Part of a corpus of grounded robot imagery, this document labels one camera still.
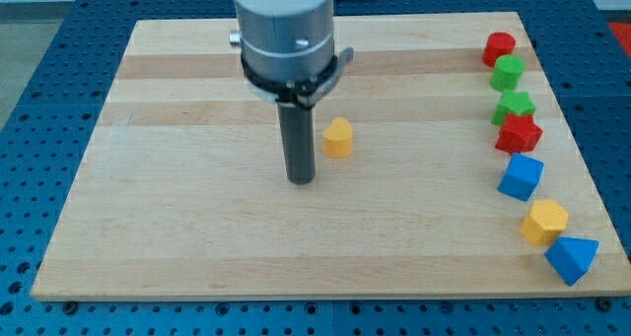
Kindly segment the black clamp ring mount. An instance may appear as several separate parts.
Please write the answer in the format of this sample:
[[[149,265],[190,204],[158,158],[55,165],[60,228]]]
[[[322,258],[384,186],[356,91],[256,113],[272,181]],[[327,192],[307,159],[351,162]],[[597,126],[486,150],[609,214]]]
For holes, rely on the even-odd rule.
[[[317,75],[304,81],[276,82],[256,74],[241,57],[243,73],[250,90],[263,101],[285,107],[312,108],[338,84],[345,67],[354,58],[354,48],[347,47],[331,57]]]

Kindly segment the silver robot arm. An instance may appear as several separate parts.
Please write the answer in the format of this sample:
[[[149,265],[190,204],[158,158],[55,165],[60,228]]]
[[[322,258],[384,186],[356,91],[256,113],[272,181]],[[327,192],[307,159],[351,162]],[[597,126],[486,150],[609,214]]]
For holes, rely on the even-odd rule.
[[[233,0],[252,91],[277,106],[285,171],[294,184],[316,175],[312,109],[337,85],[354,49],[335,51],[334,0]]]

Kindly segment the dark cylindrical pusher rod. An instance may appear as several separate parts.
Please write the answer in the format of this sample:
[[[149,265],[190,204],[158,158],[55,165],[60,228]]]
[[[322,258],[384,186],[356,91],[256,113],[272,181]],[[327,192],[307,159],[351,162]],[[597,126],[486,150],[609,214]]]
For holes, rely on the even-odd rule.
[[[279,106],[278,116],[287,178],[297,185],[308,184],[316,175],[312,111]]]

